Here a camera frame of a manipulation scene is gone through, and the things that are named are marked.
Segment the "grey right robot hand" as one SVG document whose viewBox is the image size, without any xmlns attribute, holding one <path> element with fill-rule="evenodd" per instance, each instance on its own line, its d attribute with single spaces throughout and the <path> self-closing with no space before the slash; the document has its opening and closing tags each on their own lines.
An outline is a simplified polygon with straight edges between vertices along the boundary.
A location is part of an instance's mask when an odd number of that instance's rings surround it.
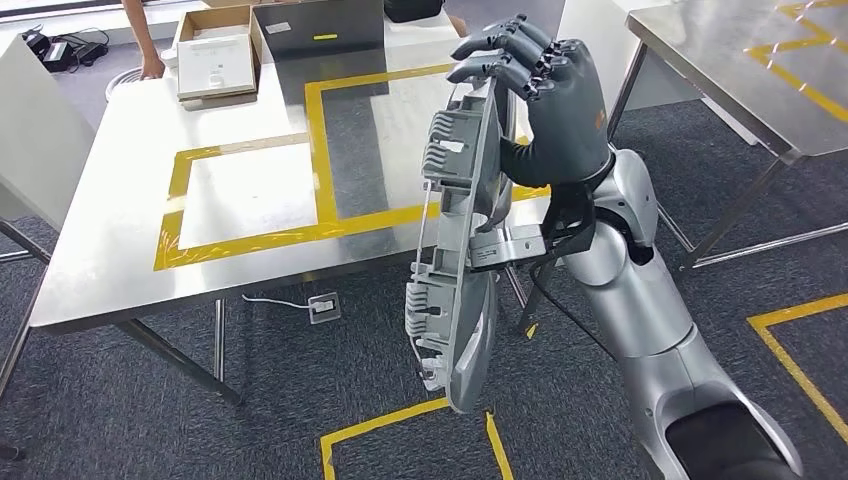
<svg viewBox="0 0 848 480">
<path fill-rule="evenodd" d="M 501 140 L 500 167 L 526 187 L 597 187 L 613 164 L 592 56 L 579 39 L 556 40 L 517 14 L 460 41 L 448 79 L 493 77 L 522 99 L 533 138 Z"/>
</svg>

